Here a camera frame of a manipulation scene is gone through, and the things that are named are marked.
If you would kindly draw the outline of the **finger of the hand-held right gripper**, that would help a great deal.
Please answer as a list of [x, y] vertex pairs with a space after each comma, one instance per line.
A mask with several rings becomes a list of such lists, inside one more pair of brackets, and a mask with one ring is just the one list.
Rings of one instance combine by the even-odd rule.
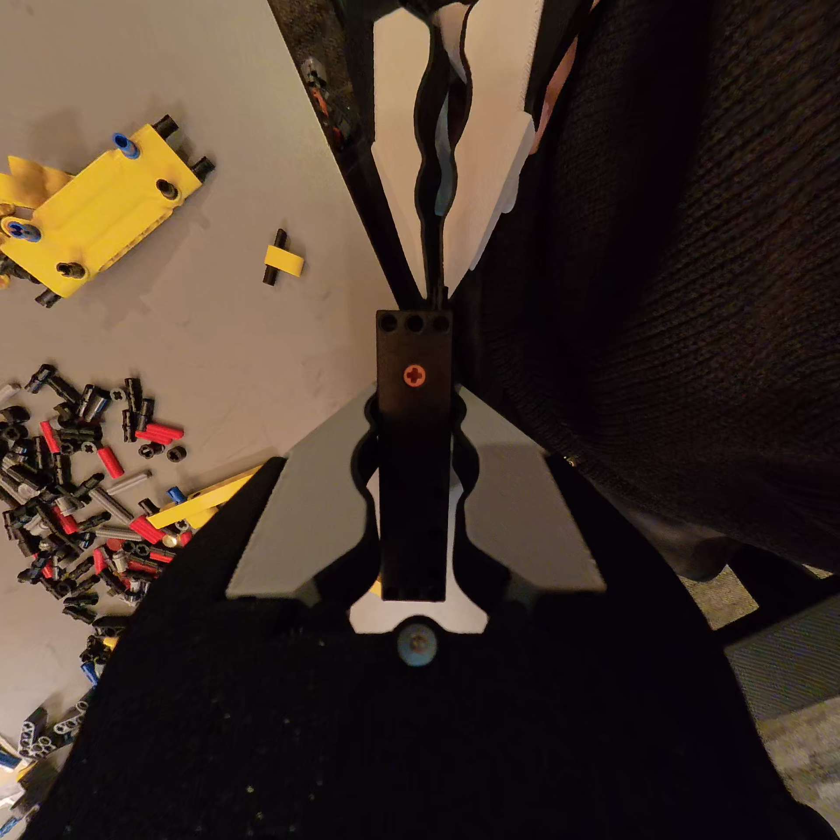
[[444, 14], [444, 44], [457, 59], [467, 99], [443, 224], [451, 294], [476, 267], [531, 149], [535, 129], [525, 99], [542, 11], [542, 1], [479, 1], [462, 20]]
[[418, 99], [434, 58], [427, 5], [395, 5], [372, 24], [373, 161], [414, 290], [428, 302], [438, 282], [428, 253], [429, 222], [421, 182], [427, 162]]

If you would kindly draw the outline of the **long yellow holed beam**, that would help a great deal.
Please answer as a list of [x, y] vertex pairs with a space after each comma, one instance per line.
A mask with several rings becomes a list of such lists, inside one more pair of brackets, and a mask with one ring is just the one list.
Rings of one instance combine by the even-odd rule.
[[162, 509], [158, 513], [150, 514], [146, 518], [158, 530], [163, 530], [178, 522], [186, 522], [189, 529], [198, 530], [209, 522], [218, 509], [230, 501], [260, 468], [258, 466], [225, 481], [218, 482], [186, 501]]

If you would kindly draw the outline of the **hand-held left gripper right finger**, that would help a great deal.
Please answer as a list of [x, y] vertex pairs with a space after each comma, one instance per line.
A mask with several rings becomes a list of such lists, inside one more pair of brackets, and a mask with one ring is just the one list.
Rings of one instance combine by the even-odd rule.
[[479, 608], [543, 595], [602, 594], [606, 583], [543, 448], [462, 385], [455, 389], [453, 568]]

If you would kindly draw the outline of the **black perforated block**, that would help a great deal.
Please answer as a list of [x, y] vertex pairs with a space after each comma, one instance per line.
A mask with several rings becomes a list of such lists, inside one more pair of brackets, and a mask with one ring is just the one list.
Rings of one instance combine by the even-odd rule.
[[382, 596], [443, 602], [453, 402], [447, 311], [375, 316]]

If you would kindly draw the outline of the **yellow brick assembly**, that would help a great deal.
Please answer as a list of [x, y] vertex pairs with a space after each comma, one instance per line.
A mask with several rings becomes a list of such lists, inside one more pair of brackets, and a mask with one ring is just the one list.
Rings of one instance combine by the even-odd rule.
[[170, 115], [111, 146], [76, 174], [19, 156], [2, 172], [2, 288], [11, 279], [41, 288], [52, 308], [111, 268], [163, 225], [215, 170], [190, 163], [171, 143]]

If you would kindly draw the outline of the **heap of mixed building bricks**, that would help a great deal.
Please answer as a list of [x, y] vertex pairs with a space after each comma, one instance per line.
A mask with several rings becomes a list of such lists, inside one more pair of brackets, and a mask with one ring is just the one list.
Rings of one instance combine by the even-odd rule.
[[2, 749], [2, 837], [44, 804], [58, 776], [55, 755], [77, 739], [92, 695], [91, 689], [54, 721], [45, 708], [36, 708], [22, 724], [17, 748]]

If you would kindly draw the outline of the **person's dark knit sweater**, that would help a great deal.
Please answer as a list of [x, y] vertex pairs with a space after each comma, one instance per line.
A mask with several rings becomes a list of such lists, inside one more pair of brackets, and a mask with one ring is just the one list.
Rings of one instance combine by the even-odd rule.
[[599, 2], [458, 378], [701, 576], [838, 573], [838, 2]]

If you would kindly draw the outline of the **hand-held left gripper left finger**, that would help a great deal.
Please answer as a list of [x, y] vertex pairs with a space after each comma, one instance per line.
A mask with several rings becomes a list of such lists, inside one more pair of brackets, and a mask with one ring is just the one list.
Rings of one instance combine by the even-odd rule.
[[296, 443], [227, 586], [229, 600], [334, 601], [349, 608], [380, 569], [375, 503], [368, 490], [375, 385]]

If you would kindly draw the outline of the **pile of small connector pins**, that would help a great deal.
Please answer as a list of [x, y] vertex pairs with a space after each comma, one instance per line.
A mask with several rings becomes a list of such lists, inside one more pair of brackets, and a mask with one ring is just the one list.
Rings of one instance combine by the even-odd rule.
[[182, 432], [154, 423], [154, 399], [137, 377], [79, 391], [46, 363], [24, 385], [2, 384], [2, 533], [26, 562], [17, 580], [43, 588], [100, 636], [118, 635], [126, 620], [98, 608], [100, 592], [134, 608], [191, 534], [182, 520], [153, 525], [161, 508], [152, 499], [124, 500], [152, 473], [127, 472], [107, 442], [112, 407], [122, 441], [137, 444], [142, 459], [184, 459]]

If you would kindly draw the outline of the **person's right hand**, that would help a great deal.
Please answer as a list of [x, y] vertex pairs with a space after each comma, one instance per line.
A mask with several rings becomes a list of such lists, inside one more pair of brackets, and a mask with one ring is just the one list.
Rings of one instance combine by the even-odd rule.
[[537, 152], [543, 135], [545, 134], [545, 131], [548, 128], [548, 124], [552, 117], [554, 108], [556, 106], [556, 102], [558, 101], [560, 94], [563, 88], [565, 87], [567, 80], [570, 77], [576, 58], [578, 43], [579, 37], [576, 36], [572, 40], [570, 47], [563, 55], [562, 60], [560, 61], [556, 70], [552, 74], [551, 79], [549, 80], [546, 92], [542, 100], [542, 109], [539, 116], [539, 123], [534, 134], [532, 146], [529, 153], [530, 155], [535, 154]]

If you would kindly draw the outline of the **small yellow connector with pin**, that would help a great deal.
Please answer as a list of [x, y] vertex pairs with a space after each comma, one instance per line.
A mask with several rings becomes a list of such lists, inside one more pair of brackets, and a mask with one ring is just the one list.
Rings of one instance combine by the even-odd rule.
[[275, 286], [281, 274], [295, 278], [299, 278], [302, 275], [305, 260], [301, 256], [289, 251], [287, 242], [287, 231], [280, 227], [276, 231], [272, 244], [266, 249], [264, 259], [265, 270], [262, 278], [264, 285], [270, 287]]

